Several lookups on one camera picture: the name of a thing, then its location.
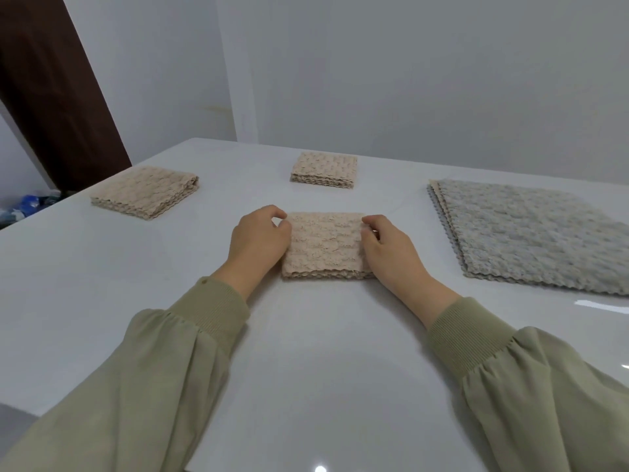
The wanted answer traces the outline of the flat beige textured cloth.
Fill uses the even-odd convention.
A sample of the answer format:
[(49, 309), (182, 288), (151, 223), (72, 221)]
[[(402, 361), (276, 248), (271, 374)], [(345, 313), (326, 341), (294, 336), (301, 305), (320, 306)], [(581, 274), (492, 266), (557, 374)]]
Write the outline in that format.
[(441, 192), (440, 192), (440, 188), (438, 185), (438, 181), (436, 180), (429, 180), (429, 185), (427, 187), (427, 190), (429, 192), (430, 198), (433, 202), (433, 205), (435, 206), (436, 212), (439, 215), (439, 219), (441, 221), (441, 224), (445, 230), (445, 233), (447, 234), (447, 237), (450, 241), (450, 244), (452, 246), (452, 249), (455, 253), (455, 256), (457, 257), (457, 260), (459, 262), (460, 268), (463, 272), (463, 275), (465, 277), (469, 277), (469, 278), (475, 278), (475, 279), (487, 279), (486, 276), (483, 276), (482, 274), (475, 274), (473, 272), (470, 272), (468, 270), (468, 266), (463, 258), (463, 254), (462, 251), (460, 249), (460, 245), (459, 245), (459, 241), (456, 237), (456, 235), (454, 234), (454, 231), (452, 229), (451, 226), (451, 221), (450, 221), (450, 217), (449, 217), (449, 213), (447, 210), (447, 206), (445, 204), (444, 199), (442, 198)]

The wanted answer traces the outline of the dark brown wooden door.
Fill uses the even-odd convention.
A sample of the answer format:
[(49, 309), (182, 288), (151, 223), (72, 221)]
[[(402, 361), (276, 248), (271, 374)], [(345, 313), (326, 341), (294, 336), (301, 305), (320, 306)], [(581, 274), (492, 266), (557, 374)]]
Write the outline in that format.
[(63, 0), (0, 0), (0, 100), (60, 190), (132, 166)]

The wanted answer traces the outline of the person's left forearm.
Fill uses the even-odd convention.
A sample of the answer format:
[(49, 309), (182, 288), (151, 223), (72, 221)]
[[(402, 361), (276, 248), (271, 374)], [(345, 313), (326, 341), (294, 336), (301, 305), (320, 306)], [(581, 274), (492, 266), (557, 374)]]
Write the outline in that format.
[(145, 309), (120, 345), (42, 415), (0, 472), (184, 472), (205, 433), (250, 316), (202, 277), (169, 309)]

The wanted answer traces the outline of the person's left hand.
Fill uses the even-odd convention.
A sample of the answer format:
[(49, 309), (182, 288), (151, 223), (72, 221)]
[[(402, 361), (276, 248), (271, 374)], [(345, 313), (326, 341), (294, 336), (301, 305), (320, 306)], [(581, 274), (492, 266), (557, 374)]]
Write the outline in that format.
[(286, 251), (276, 248), (276, 225), (287, 213), (275, 205), (244, 215), (232, 231), (227, 260), (211, 277), (248, 300)]

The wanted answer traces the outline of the person's right forearm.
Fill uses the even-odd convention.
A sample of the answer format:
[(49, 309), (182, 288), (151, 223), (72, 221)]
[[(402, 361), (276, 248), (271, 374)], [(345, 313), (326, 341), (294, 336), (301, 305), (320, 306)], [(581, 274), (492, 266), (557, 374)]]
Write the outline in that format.
[(535, 327), (473, 298), (428, 329), (502, 472), (629, 472), (629, 387)]

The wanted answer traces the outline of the pile of blue plastic items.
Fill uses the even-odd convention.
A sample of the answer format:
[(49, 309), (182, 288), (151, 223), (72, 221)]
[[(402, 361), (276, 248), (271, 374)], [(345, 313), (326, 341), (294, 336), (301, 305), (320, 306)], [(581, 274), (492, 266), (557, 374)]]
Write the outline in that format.
[(52, 206), (66, 196), (60, 190), (51, 190), (47, 195), (25, 195), (13, 206), (0, 208), (0, 230), (14, 225), (27, 217)]

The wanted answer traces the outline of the beige textured cloth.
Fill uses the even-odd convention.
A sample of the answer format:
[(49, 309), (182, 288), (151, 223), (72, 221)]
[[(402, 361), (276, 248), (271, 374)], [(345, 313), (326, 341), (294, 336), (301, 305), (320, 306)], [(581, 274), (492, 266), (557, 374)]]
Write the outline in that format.
[(436, 180), (429, 180), (429, 185), (427, 187), (427, 190), (429, 192), (430, 198), (433, 202), (433, 205), (435, 206), (436, 212), (439, 215), (439, 219), (441, 221), (441, 224), (445, 230), (445, 233), (447, 234), (447, 237), (450, 241), (450, 244), (452, 246), (452, 249), (455, 253), (455, 256), (457, 257), (457, 260), (459, 262), (460, 268), (463, 272), (463, 275), (465, 277), (469, 277), (469, 278), (475, 278), (475, 279), (487, 279), (486, 276), (483, 276), (482, 274), (475, 274), (473, 272), (470, 272), (468, 270), (468, 266), (463, 258), (463, 254), (462, 251), (460, 249), (460, 245), (459, 245), (459, 241), (456, 237), (456, 235), (454, 234), (454, 231), (452, 229), (451, 226), (451, 221), (450, 221), (450, 217), (449, 217), (449, 213), (447, 210), (447, 206), (445, 204), (444, 199), (442, 198), (441, 192), (440, 192), (440, 188), (438, 185), (438, 181)]
[(292, 212), (291, 243), (282, 258), (285, 279), (370, 279), (362, 246), (363, 213)]
[(353, 155), (303, 151), (291, 171), (291, 182), (353, 189), (358, 158)]
[(133, 167), (107, 179), (90, 195), (92, 205), (153, 220), (200, 186), (196, 174), (154, 166)]

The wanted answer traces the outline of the person's right hand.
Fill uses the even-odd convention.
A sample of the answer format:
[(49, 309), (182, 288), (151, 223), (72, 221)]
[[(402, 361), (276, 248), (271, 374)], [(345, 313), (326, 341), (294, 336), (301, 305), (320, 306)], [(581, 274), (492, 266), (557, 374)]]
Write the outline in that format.
[(429, 329), (461, 295), (442, 284), (424, 267), (413, 242), (386, 216), (362, 217), (364, 227), (378, 232), (380, 254), (373, 275)]

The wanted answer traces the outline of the flat grey textured cloth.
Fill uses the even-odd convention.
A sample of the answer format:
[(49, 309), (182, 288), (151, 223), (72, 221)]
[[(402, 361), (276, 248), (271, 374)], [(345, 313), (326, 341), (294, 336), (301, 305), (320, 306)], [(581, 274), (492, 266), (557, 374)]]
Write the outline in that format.
[(629, 225), (568, 192), (452, 179), (438, 185), (470, 272), (629, 298)]

